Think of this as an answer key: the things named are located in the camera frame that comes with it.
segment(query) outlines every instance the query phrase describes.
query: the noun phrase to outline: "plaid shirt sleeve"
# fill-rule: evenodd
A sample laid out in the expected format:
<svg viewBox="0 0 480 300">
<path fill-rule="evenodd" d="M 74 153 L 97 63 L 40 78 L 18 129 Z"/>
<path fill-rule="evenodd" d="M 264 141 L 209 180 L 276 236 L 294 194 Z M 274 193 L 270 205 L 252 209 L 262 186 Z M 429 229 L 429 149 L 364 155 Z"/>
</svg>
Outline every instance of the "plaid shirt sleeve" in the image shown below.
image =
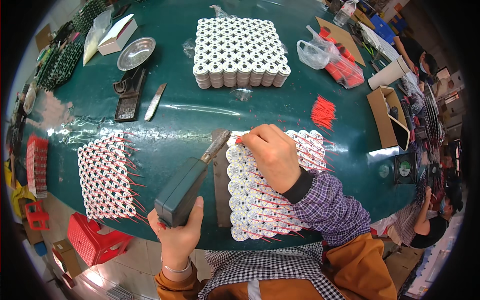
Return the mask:
<svg viewBox="0 0 480 300">
<path fill-rule="evenodd" d="M 353 196 L 345 196 L 342 183 L 327 172 L 310 170 L 315 178 L 296 204 L 296 216 L 321 232 L 330 246 L 340 246 L 370 231 L 370 214 Z"/>
</svg>

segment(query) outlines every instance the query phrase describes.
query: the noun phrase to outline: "left hand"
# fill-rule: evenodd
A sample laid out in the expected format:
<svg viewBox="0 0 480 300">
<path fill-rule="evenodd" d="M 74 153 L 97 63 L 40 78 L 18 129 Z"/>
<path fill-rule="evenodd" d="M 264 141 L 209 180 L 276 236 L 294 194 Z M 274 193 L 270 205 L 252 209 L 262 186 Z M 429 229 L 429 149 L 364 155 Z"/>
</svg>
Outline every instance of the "left hand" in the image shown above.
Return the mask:
<svg viewBox="0 0 480 300">
<path fill-rule="evenodd" d="M 158 215 L 153 209 L 148 214 L 150 227 L 162 243 L 164 264 L 174 270 L 182 270 L 200 240 L 200 228 L 204 217 L 204 199 L 197 197 L 188 217 L 187 225 L 163 229 L 158 224 Z"/>
</svg>

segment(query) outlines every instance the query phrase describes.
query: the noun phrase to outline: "bangle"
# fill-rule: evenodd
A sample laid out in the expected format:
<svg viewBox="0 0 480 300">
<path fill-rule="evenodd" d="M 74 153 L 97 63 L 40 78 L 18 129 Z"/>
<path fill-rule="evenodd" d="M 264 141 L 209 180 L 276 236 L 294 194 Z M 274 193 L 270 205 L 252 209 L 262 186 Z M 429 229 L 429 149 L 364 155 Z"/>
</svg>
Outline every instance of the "bangle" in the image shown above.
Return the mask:
<svg viewBox="0 0 480 300">
<path fill-rule="evenodd" d="M 163 262 L 163 253 L 160 254 L 160 261 Z M 190 267 L 191 264 L 192 264 L 192 260 L 190 259 L 190 256 L 188 256 L 187 266 L 183 270 L 180 270 L 180 271 L 179 270 L 174 270 L 167 265 L 165 265 L 164 267 L 167 270 L 169 270 L 170 272 L 173 272 L 173 273 L 184 273 L 188 270 L 188 268 Z"/>
</svg>

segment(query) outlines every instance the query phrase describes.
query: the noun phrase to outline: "green round table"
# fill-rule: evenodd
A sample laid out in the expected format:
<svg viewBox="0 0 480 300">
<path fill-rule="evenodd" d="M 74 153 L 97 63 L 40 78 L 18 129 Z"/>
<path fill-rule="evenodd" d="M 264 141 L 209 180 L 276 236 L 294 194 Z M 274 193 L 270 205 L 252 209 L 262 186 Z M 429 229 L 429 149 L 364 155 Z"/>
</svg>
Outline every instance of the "green round table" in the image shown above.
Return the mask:
<svg viewBox="0 0 480 300">
<path fill-rule="evenodd" d="M 156 41 L 156 49 L 146 63 L 148 74 L 142 92 L 138 121 L 116 123 L 113 120 L 118 101 L 112 83 L 123 72 L 117 68 L 119 52 L 102 56 L 97 53 L 86 66 L 80 59 L 71 79 L 54 93 L 42 94 L 36 100 L 24 134 L 49 139 L 48 190 L 74 210 L 85 214 L 79 183 L 76 149 L 107 135 L 114 129 L 132 132 L 135 142 L 130 159 L 142 177 L 135 182 L 145 185 L 135 189 L 137 199 L 150 211 L 155 196 L 168 182 L 176 168 L 190 156 L 200 157 L 211 143 L 216 128 L 248 130 L 263 123 L 278 124 L 293 130 L 317 129 L 310 120 L 310 111 L 321 94 L 336 106 L 335 132 L 327 138 L 335 146 L 327 147 L 338 156 L 334 160 L 335 176 L 343 182 L 343 192 L 353 195 L 370 212 L 372 222 L 389 216 L 413 199 L 414 185 L 394 185 L 393 156 L 390 149 L 381 149 L 372 110 L 366 95 L 368 84 L 344 89 L 326 70 L 314 70 L 299 61 L 296 43 L 309 41 L 310 25 L 319 31 L 315 16 L 328 21 L 333 15 L 315 0 L 299 1 L 221 1 L 222 9 L 238 17 L 258 18 L 274 22 L 277 33 L 287 46 L 291 75 L 281 88 L 254 87 L 249 101 L 237 101 L 230 88 L 200 89 L 192 73 L 193 60 L 182 51 L 182 43 L 195 38 L 197 20 L 215 16 L 210 1 L 146 1 L 133 3 L 126 13 L 134 13 L 138 29 L 129 42 L 143 36 Z M 365 61 L 370 55 L 361 49 Z M 373 69 L 362 67 L 369 78 Z M 162 83 L 168 83 L 158 109 L 150 122 L 143 120 L 150 101 Z M 282 236 L 283 241 L 264 240 L 236 242 L 229 228 L 218 228 L 213 183 L 213 169 L 200 188 L 205 199 L 202 236 L 197 246 L 210 250 L 274 249 L 311 243 L 321 239 L 314 231 L 299 236 Z M 124 219 L 120 223 L 104 219 L 105 224 L 129 235 L 156 240 L 151 228 L 143 222 Z"/>
</svg>

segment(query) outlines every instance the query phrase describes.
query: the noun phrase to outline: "silver dish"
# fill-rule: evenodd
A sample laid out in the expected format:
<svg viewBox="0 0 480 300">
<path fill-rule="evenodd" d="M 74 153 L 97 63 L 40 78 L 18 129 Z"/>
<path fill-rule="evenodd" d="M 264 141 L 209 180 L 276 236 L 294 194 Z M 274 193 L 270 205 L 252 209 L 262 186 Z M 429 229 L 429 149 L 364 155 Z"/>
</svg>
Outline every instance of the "silver dish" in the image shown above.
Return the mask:
<svg viewBox="0 0 480 300">
<path fill-rule="evenodd" d="M 138 67 L 152 55 L 155 40 L 152 37 L 142 37 L 130 43 L 119 55 L 117 67 L 128 71 Z"/>
</svg>

